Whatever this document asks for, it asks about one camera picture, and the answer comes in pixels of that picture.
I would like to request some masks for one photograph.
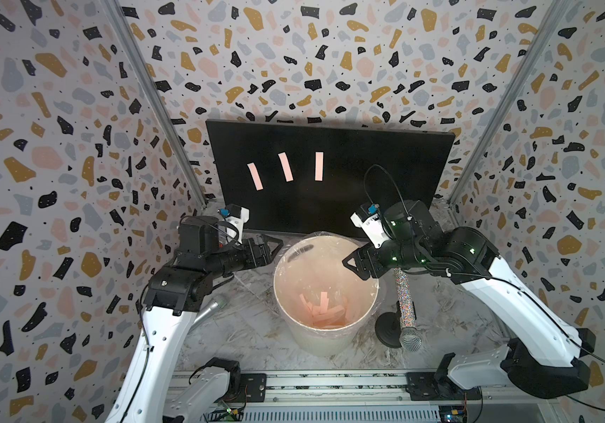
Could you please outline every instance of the glittery microphone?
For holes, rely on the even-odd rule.
[[[401,309],[399,341],[406,350],[417,351],[422,345],[422,339],[417,335],[415,329],[415,310],[413,309],[413,299],[410,297],[408,276],[397,267],[394,269],[394,278],[396,279],[396,290],[399,293],[399,308]]]

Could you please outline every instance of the pink paper strip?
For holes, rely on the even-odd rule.
[[[342,307],[341,305],[336,305],[332,309],[328,310],[328,314],[336,314],[336,313],[339,313],[339,312],[341,312],[343,310],[344,310],[344,307]]]
[[[249,163],[248,170],[251,171],[251,177],[253,178],[253,183],[256,185],[256,191],[262,190],[263,183],[260,181],[260,175],[258,174],[258,169],[256,168],[256,164]]]
[[[288,164],[286,153],[279,153],[279,160],[281,160],[281,167],[283,168],[283,175],[286,177],[286,182],[292,181],[293,174],[291,173],[291,167]]]
[[[323,152],[316,152],[316,167],[314,171],[314,180],[323,181]]]
[[[321,314],[328,313],[328,292],[321,292]]]
[[[312,317],[314,323],[327,321],[327,324],[337,323],[343,316],[340,313],[319,314]]]
[[[300,300],[302,301],[302,306],[303,306],[305,309],[308,309],[308,310],[309,310],[309,312],[311,313],[311,312],[312,312],[312,309],[311,309],[311,308],[309,308],[309,307],[307,307],[307,300],[305,299],[305,297],[304,297],[304,295],[303,295],[303,294],[300,294]]]
[[[344,299],[345,302],[345,318],[348,323],[354,323],[354,311],[356,307],[353,304],[350,304],[347,298]]]

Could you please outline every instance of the black mounting plate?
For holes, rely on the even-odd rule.
[[[225,394],[221,399],[230,404],[261,403],[264,402],[266,388],[267,375],[265,373],[242,373],[239,379],[239,394],[236,397]]]
[[[473,388],[464,391],[457,389],[449,392],[434,378],[434,372],[412,372],[406,373],[407,391],[411,401],[464,401],[467,394],[468,401],[481,399],[481,390]]]

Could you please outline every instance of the white trash bin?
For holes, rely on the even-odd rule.
[[[361,280],[342,265],[359,244],[339,235],[311,235],[284,253],[274,272],[274,295],[303,350],[338,354],[379,305],[379,281]]]

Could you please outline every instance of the black stand base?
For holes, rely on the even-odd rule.
[[[401,342],[399,341],[401,326],[396,313],[388,311],[382,313],[375,320],[375,335],[383,345],[394,349],[401,348]]]

